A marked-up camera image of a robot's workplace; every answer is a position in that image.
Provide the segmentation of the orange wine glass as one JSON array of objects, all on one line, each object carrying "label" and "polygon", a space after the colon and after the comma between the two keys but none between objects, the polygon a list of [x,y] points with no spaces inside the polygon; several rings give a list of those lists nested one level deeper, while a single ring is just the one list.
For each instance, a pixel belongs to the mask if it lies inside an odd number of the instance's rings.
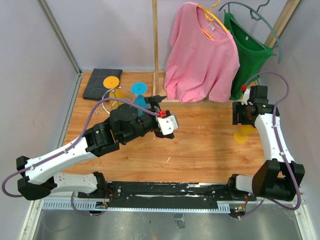
[{"label": "orange wine glass", "polygon": [[233,138],[238,143],[246,143],[249,135],[257,132],[257,129],[252,125],[239,125],[237,131],[233,134]]},{"label": "orange wine glass", "polygon": [[102,98],[118,98],[124,99],[125,95],[123,91],[119,88],[120,79],[117,76],[108,76],[103,81],[103,86],[107,91],[103,94]]}]

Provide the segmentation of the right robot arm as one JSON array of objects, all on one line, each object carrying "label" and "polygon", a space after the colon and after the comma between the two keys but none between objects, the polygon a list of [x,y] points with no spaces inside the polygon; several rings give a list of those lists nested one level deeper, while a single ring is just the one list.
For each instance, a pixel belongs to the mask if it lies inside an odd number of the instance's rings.
[{"label": "right robot arm", "polygon": [[232,123],[257,129],[265,162],[254,176],[233,174],[228,180],[227,196],[238,200],[244,194],[253,194],[290,202],[297,194],[296,188],[302,182],[305,168],[295,162],[286,146],[278,107],[267,99],[268,88],[243,85],[241,91],[242,100],[232,104]]}]

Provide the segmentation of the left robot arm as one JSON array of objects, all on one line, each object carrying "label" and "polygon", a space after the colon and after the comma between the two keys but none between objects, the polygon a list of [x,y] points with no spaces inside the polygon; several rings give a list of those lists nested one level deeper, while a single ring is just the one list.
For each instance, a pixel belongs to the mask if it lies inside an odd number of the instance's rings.
[{"label": "left robot arm", "polygon": [[85,126],[69,144],[36,158],[17,158],[16,168],[22,176],[17,181],[18,192],[31,201],[60,192],[78,192],[85,197],[103,198],[108,184],[102,173],[66,174],[63,170],[118,151],[121,145],[149,132],[158,138],[173,139],[179,124],[177,117],[169,110],[161,110],[163,99],[159,95],[145,97],[149,108],[122,100],[122,104],[111,110],[105,121],[91,128]]}]

